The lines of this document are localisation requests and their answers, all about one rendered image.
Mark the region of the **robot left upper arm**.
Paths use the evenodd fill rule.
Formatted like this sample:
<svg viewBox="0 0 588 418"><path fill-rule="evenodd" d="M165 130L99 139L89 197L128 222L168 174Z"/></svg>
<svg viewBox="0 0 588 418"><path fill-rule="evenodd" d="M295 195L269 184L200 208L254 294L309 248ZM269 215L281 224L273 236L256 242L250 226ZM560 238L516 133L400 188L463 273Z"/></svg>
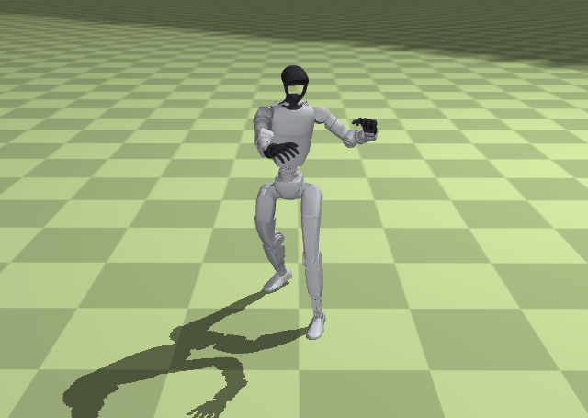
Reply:
<svg viewBox="0 0 588 418"><path fill-rule="evenodd" d="M347 130L345 125L324 107L312 107L315 114L315 123L324 124L332 134L339 137L348 148L356 146L355 130Z"/></svg>

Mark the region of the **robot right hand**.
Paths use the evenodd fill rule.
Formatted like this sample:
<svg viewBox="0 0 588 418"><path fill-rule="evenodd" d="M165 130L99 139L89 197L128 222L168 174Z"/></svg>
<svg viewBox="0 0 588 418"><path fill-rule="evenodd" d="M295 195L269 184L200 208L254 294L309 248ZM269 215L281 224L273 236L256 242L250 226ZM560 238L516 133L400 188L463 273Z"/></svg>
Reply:
<svg viewBox="0 0 588 418"><path fill-rule="evenodd" d="M294 153L290 149L295 151L296 154L299 154L298 150L295 148L298 146L299 145L297 145L295 142L285 142L280 144L271 143L267 146L266 151L264 151L264 155L267 158L277 157L284 164L285 162L283 158L280 156L280 153L283 154L288 160L290 160L288 155L284 151L290 153L291 156L295 158Z"/></svg>

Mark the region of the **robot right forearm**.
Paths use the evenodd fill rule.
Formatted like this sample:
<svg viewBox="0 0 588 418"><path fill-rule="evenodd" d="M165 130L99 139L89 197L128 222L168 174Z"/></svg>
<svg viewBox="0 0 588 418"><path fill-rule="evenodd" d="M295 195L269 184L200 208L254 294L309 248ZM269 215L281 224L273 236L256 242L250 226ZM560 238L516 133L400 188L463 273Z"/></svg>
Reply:
<svg viewBox="0 0 588 418"><path fill-rule="evenodd" d="M267 146L269 144L271 144L271 140L267 135L262 134L262 128L259 128L257 130L257 132L255 134L255 138L254 138L254 144L255 144L257 150L259 151L260 155L262 157L265 157L264 151L266 151ZM268 159L272 159L272 158L268 158Z"/></svg>

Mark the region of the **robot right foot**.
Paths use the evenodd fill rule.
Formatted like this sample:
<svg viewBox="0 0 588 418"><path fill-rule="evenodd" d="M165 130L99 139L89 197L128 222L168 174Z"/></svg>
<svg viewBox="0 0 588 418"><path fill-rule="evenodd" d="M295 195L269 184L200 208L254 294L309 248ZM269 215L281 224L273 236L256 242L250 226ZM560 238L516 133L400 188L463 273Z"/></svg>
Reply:
<svg viewBox="0 0 588 418"><path fill-rule="evenodd" d="M292 273L291 271L286 268L286 275L281 276L280 274L275 273L272 278L264 284L263 286L263 290L264 291L273 291L279 287L281 287L286 281L292 279Z"/></svg>

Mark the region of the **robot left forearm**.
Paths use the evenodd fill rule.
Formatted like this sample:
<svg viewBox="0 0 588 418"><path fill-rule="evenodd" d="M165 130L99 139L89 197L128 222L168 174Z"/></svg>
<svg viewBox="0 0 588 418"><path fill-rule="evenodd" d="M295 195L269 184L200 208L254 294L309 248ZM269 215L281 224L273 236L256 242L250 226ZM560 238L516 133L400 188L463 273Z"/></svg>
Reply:
<svg viewBox="0 0 588 418"><path fill-rule="evenodd" d="M354 138L355 138L356 143L358 143L358 144L364 144L364 143L367 143L368 141L374 141L377 139L377 136L378 136L378 130L377 130L376 134L367 133L367 132L364 133L363 130L355 130L355 131L356 132L355 132Z"/></svg>

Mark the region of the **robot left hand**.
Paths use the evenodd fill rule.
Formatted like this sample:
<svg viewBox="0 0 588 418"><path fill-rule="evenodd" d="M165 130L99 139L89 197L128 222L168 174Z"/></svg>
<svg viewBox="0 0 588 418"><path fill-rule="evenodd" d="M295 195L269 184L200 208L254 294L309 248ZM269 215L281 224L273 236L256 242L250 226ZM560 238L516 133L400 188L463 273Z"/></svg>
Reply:
<svg viewBox="0 0 588 418"><path fill-rule="evenodd" d="M375 119L373 120L367 118L358 118L356 120L353 120L352 122L352 124L356 124L357 126L359 125L359 123L363 127L364 133L377 133L377 121Z"/></svg>

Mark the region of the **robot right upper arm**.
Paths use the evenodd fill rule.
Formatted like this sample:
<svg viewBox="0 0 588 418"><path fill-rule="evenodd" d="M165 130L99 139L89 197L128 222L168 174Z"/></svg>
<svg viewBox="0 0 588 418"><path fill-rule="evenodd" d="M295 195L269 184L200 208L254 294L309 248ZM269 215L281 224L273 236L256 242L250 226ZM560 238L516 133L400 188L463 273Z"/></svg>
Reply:
<svg viewBox="0 0 588 418"><path fill-rule="evenodd" d="M271 142L274 137L274 133L269 130L269 123L271 122L273 112L271 107L260 107L254 116L254 132L256 133L259 128L262 128L262 134L267 135Z"/></svg>

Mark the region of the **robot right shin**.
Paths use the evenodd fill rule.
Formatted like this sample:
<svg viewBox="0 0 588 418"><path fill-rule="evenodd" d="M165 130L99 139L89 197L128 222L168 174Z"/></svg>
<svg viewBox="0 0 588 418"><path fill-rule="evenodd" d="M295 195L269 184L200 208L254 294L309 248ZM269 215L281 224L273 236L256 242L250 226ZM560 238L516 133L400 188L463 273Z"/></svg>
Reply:
<svg viewBox="0 0 588 418"><path fill-rule="evenodd" d="M274 269L277 271L277 274L284 276L286 275L286 268L285 268L285 245L281 244L279 249L271 249L268 246L266 246L265 244L263 244L263 248L265 250L266 256L269 260L269 262L272 264L272 266L274 267Z"/></svg>

